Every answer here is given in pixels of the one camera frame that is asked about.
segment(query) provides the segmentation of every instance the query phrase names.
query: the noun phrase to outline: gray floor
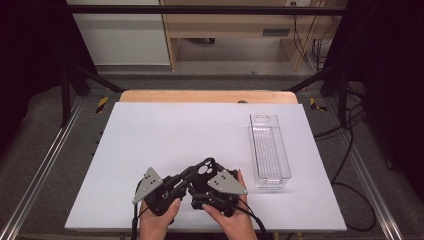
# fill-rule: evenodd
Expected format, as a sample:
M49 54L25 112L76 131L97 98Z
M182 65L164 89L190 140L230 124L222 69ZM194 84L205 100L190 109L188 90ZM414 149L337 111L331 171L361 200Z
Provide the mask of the gray floor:
M103 74L105 78L120 86L133 89L265 90L286 89L313 74L313 71L305 66L299 72L292 72L284 55L272 55L275 51L267 52L267 47L282 51L278 40L257 42L217 39L215 45L210 45L202 39L188 39L181 45L175 72L163 68L149 68L140 75L138 71L142 68L133 68L131 72L123 75L122 72L117 72L116 68L112 71L109 68L105 69L107 71ZM246 48L251 50L250 54L242 51ZM77 233L64 229L69 209L90 166L92 154L96 151L97 142L106 126L113 103L119 99L119 94L91 81L89 83L93 90L88 98L84 98L81 113L23 222L18 237L20 239L66 239L65 236L67 239L81 239L83 236L118 239L119 233ZM322 107L328 107L328 103L333 101L332 98L320 97L317 91L319 86L320 83L316 83L297 93L299 102L304 105L313 133L326 131L337 124L329 111L319 111L310 107L311 97ZM105 109L102 113L95 113L97 104L103 96L109 97ZM5 226L13 214L59 131L60 104L59 88L33 97L29 112L16 138L2 156L1 226ZM355 100L349 99L350 107L355 104ZM423 203L402 173L387 168L385 154L366 122L362 121L354 127L354 139L404 239L424 239ZM317 141L317 146L331 179L346 152L342 137L338 135L328 140ZM338 181L364 192L351 159L343 168ZM358 195L337 186L334 187L334 191L347 223L358 227L370 224L371 213ZM280 239L285 239L288 235L289 233L281 233ZM348 230L341 233L303 233L303 235L303 239L386 239L378 223L368 232ZM297 234L291 239L298 239Z

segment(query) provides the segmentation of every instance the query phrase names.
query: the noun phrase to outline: black cable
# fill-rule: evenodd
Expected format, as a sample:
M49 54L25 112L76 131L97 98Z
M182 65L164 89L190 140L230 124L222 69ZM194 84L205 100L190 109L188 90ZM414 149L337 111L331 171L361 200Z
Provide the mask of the black cable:
M315 53L315 41L316 41L316 39L314 38L312 40L312 59L314 59L314 61L316 62L317 56L316 56L316 53Z
M359 103L359 104L357 104L357 105L355 105L354 107L352 107L351 108L351 110L350 110L350 112L349 112L349 121L348 121L348 123L349 123L349 127L348 127L348 130L349 130L349 132L350 132L350 141L349 141L349 146L348 146L348 149L347 149L347 151L346 151L346 154L345 154L345 156L344 156L344 158L343 158L343 160L342 160L342 163L340 164L340 166L339 166L339 168L338 168L338 170L337 170L337 172L336 172L336 174L334 175L334 177L333 177L333 179L331 180L331 186L334 186L334 185L339 185L339 186L343 186L343 187L346 187L346 188L348 188L348 189L350 189L351 191L353 191L354 193L356 193L356 194L358 194L365 202L366 202L366 204L370 207L370 209L371 209L371 212L372 212L372 216L373 216L373 220L372 220L372 222L371 222L371 225L370 226L368 226L368 227L366 227L366 228L359 228L359 227L355 227L355 226L353 226L353 225L351 225L351 224L349 224L349 223L347 223L347 222L345 222L346 223L346 226L348 227L348 228L350 228L350 229L352 229L352 230L356 230L356 231L360 231L360 232L367 232L367 231L370 231L371 229L373 229L374 227L375 227L375 224L376 224L376 222L377 222L377 217L376 217L376 215L375 215L375 210L374 210L374 208L373 208L373 206L371 205L371 203L368 201L368 199L364 196L364 195L362 195L358 190L356 190L355 188L353 188L352 186L349 186L349 185L347 185L347 184L345 184L345 183L340 183L340 182L336 182L336 179L337 179L337 177L339 176L339 174L340 174L340 172L341 172L341 170L343 169L343 167L344 167L344 165L345 165L345 163L346 163L346 161L347 161L347 158L348 158L348 156L349 156L349 153L350 153L350 150L351 150L351 148L352 148L352 146L353 146L353 128L352 128L352 112L353 112L353 110L355 109L355 108L357 108L357 107L359 107L359 106L361 106L362 104L361 103Z
M322 40L318 39L318 48L317 48L317 71L319 71L319 59L321 55L321 42Z
M249 205L247 205L247 203L245 201L243 201L242 199L239 198L239 201L241 201L243 204L245 204L247 206L247 208L249 209L249 211L244 209L244 208L241 208L239 206L231 205L231 204L227 203L226 201L224 201L220 198L217 198L215 196L212 196L212 198L216 201L224 203L225 205L227 205L227 206L229 206L229 207L231 207L235 210L239 210L240 212L243 212L243 213L247 214L248 216L252 217L253 219L255 219L256 223L258 224L259 228L261 229L262 240L268 240L268 235L266 233L266 228L265 228L264 224L262 223L261 219L259 219L258 217L255 216L252 209L249 207Z
M299 52L300 56L302 57L303 61L305 62L306 66L310 69L315 70L310 63L306 60L305 55L303 54L305 52L305 49L303 48L302 42L300 41L300 37L299 34L297 32L297 15L293 15L293 21L294 21L294 34L293 34L293 41L294 41L294 46L296 47L297 51ZM299 41L300 47L302 48L302 51L300 51L299 46L297 45L297 41Z
M334 24L337 23L337 18L335 16L331 16L331 20L333 21L330 25L330 27L324 32L324 34L321 37L321 41L322 39L324 39L325 35L333 28ZM321 42L321 46L322 45L326 45L327 43L330 42L331 39L333 39L334 35L336 35L336 31L334 31L333 35L331 37L328 38L328 40L325 43Z
M132 227L131 227L131 240L136 240L137 239L137 225L138 225L138 219L140 218L141 214L143 214L144 212L146 212L149 209L149 207L147 207L146 209L144 209L143 211L140 212L140 214L137 215L137 204L134 204L134 218L132 220Z
M353 117L352 117L351 119L348 119L348 120L347 120L347 123L348 123L348 122L351 122L351 123L353 122L353 124L352 124L351 126L352 126L352 127L353 127L353 126L355 126L356 124L358 124L359 122L361 122L361 121L362 121L362 119L363 119L363 118L360 118L360 119L358 119L358 120L355 120L355 118L356 118L357 116L359 116L360 114L362 114L362 113L364 113L364 111L360 111L360 112L356 113L355 115L353 115ZM320 132L320 133L314 134L314 138L315 138L315 140L317 140L316 138L320 138L320 137L323 137L323 136L327 136L327 135L329 135L329 134L331 134L331 133L333 133L333 132L335 132L335 131L337 131L337 130L341 129L342 127L343 127L342 125L338 124L337 126L335 126L335 127L331 128L330 130L327 130L327 131L325 131L325 132Z
M358 120L355 120L355 117L356 117L356 116L361 115L362 113L364 113L364 111L360 111L360 112L356 113L356 114L352 117L352 119L349 119L349 120L348 120L348 122L351 122L350 127L354 127L354 126L356 126L358 123L360 123L360 122L363 120L363 118L360 118L360 119L358 119ZM331 134L331 133L333 133L333 132L336 132L337 130L340 130L341 128L343 128L343 126L339 124L339 125L337 125L337 126L333 127L333 128L332 128L332 129L330 129L330 130L327 130L327 131L325 131L325 132L321 132L321 133L317 133L317 134L315 134L315 135L314 135L315 141L322 141L322 140L330 139L330 138L336 137L336 136L338 136L338 135L340 135L340 134L342 134L342 133L344 133L344 132L346 132L346 131L348 130L348 129L345 129L345 130L340 131L340 132L338 132L338 133L336 133L336 134L334 134L334 135L331 135L330 137L322 138L322 137L324 137L324 136L330 135L330 134Z
M369 206L369 208L371 210L372 216L373 216L372 222L371 222L370 226L368 226L366 228L358 228L358 227L352 226L349 223L345 222L346 223L346 226L348 228L353 229L353 230L358 231L358 232L368 232L368 231L372 230L374 228L375 224L377 223L377 217L375 215L375 210L372 207L370 201L362 193L360 193L358 190L356 190L352 186L349 186L349 185L347 185L345 183L341 183L341 182L334 182L333 183L333 186L334 185L345 187L345 188L351 190L352 192L356 193L359 197L361 197L367 203L367 205Z

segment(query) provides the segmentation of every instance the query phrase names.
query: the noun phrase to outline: wooden edge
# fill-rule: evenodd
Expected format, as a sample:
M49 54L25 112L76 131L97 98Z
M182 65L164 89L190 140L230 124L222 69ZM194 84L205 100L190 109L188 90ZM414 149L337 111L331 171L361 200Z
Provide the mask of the wooden edge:
M127 90L120 102L215 102L298 104L293 92L283 91L201 91L201 90Z

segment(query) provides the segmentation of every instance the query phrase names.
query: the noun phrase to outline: black handheld controller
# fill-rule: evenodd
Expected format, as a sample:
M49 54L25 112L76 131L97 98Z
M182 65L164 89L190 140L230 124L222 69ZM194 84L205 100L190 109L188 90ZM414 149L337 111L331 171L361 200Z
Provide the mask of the black handheld controller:
M229 174L218 176L220 172ZM163 184L149 193L144 201L155 215L161 216L176 198L183 199L188 190L192 196L193 209L203 209L202 205L208 204L229 217L234 214L233 206L238 203L239 198L236 193L221 191L227 187L225 186L225 181L228 180L226 178L237 180L237 170L229 171L216 163L214 158L207 158L195 166L188 167L180 174L164 178ZM247 191L244 188L243 190L242 194L246 194Z

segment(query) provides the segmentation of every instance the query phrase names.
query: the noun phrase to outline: black metal pole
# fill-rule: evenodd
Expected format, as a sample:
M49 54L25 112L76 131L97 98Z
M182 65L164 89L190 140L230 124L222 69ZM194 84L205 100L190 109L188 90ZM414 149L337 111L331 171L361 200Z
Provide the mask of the black metal pole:
M86 78L90 78L90 79L102 84L103 86L109 88L110 90L112 90L114 92L122 93L122 92L128 90L128 89L118 87L117 85L107 81L106 79L100 77L99 75L97 75L93 72L88 71L87 69L84 69L81 66L74 66L74 68L79 74L83 75Z
M314 82L316 82L318 80L325 79L330 74L333 74L334 73L333 72L334 70L335 70L335 66L334 65L328 66L327 68L322 69L321 72L318 72L318 73L310 76L306 80L300 82L299 84L296 84L295 86L293 86L293 87L291 87L289 89L283 90L283 91L290 91L290 92L296 93L296 92L302 90L303 88L311 85L312 83L314 83Z
M62 124L61 127L64 127L71 117L71 100L69 94L69 79L68 79L68 70L66 67L63 68L60 73L60 86L62 92Z
M347 102L347 76L344 71L341 72L341 79L339 83L339 106L338 106L338 117L340 124L347 128L346 122L346 102Z
M364 9L345 7L268 7L268 6L211 6L211 5L50 5L54 12L90 14L229 14L229 15L356 15Z

